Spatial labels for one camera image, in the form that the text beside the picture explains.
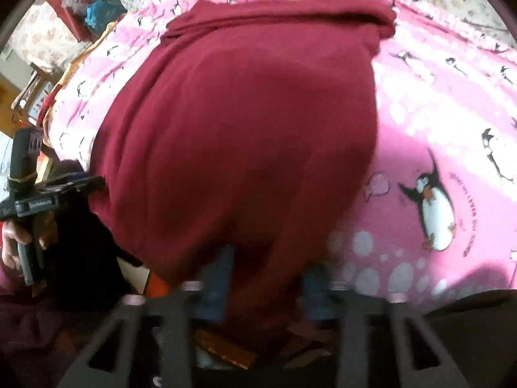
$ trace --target triangular cutout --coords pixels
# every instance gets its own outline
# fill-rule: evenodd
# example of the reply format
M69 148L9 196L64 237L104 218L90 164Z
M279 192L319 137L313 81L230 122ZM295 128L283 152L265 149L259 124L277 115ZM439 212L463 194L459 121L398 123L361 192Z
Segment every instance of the triangular cutout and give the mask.
M423 338L420 331L418 331L414 323L411 320L406 319L405 324L411 343L413 367L417 371L422 371L422 369L440 366L440 360L438 356L433 351L433 349L431 349L429 344L427 344L426 340Z
M126 323L124 321L118 321L115 324L104 344L88 362L90 368L113 373L117 364L118 350L121 346L122 333L125 326Z

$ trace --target hand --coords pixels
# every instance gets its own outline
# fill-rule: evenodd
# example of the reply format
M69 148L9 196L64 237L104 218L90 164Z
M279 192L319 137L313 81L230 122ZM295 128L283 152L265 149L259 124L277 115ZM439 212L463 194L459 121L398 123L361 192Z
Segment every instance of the hand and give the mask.
M42 249L47 249L58 242L58 224L54 213L38 215L34 223L35 228L42 229L39 243ZM21 272L20 259L18 258L18 242L25 245L32 242L32 235L13 220L8 220L2 227L2 261L16 271Z

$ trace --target pink bed sheet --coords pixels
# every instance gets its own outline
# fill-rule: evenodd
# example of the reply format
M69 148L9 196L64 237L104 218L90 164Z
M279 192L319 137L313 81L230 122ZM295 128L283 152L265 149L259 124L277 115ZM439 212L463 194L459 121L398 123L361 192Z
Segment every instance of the pink bed sheet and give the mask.
M405 293L425 310L514 287L517 53L420 0L383 1L398 16L372 66L378 145L353 211L328 239L336 285ZM84 62L50 130L61 158L88 169L114 98L196 2L128 14Z

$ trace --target blue plastic bag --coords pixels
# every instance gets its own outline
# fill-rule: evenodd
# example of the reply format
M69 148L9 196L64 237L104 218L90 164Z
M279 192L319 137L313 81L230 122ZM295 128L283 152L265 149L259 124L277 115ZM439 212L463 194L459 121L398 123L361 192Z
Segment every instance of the blue plastic bag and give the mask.
M100 36L108 23L116 20L122 13L127 13L127 10L120 1L97 0L86 9L84 22L95 35Z

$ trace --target penguin beak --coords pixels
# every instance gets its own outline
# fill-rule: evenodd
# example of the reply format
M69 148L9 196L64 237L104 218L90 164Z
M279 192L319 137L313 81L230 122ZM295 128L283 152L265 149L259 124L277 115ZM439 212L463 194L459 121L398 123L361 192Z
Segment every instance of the penguin beak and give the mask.
M423 189L423 197L427 200L429 204L431 204L431 201L434 200L433 192L431 191L431 186L426 185Z

